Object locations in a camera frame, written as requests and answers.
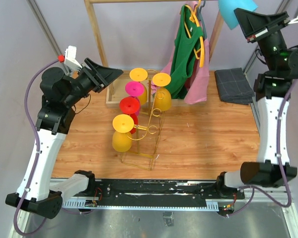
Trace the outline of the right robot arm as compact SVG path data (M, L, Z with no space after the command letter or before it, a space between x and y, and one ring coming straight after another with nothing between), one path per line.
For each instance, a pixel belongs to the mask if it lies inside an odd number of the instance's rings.
M257 43L268 71L254 85L260 115L260 146L256 162L243 162L236 172L222 172L216 195L227 198L246 185L288 188L297 174L290 165L286 123L291 91L298 80L298 45L287 47L281 29L288 26L287 12L273 15L236 8L234 14L249 43Z

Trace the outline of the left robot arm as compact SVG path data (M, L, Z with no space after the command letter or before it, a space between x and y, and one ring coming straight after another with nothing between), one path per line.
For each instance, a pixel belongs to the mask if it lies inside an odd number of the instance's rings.
M52 62L37 72L42 78L40 89L43 96L36 122L30 117L28 106L24 106L35 136L33 151L19 188L5 199L5 203L16 207L17 211L53 219L63 202L74 195L91 196L96 192L92 172L78 170L57 186L51 186L50 179L61 145L76 116L74 105L88 97L91 91L103 91L123 71L101 66L89 58L84 60L84 65L78 65L77 71L77 78L72 78Z

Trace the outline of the red wine glass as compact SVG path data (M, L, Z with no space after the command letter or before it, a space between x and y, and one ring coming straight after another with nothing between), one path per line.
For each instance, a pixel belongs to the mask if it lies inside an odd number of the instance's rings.
M119 108L122 113L129 115L134 124L138 124L138 114L140 112L141 104L139 100L135 97L126 97L122 99L119 103Z

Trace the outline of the magenta wine glass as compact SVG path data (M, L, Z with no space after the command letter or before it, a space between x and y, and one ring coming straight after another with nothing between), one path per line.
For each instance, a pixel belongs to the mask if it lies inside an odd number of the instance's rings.
M140 102L138 96L141 96L144 93L145 88L140 82L131 81L126 84L125 91L130 97L133 97Z

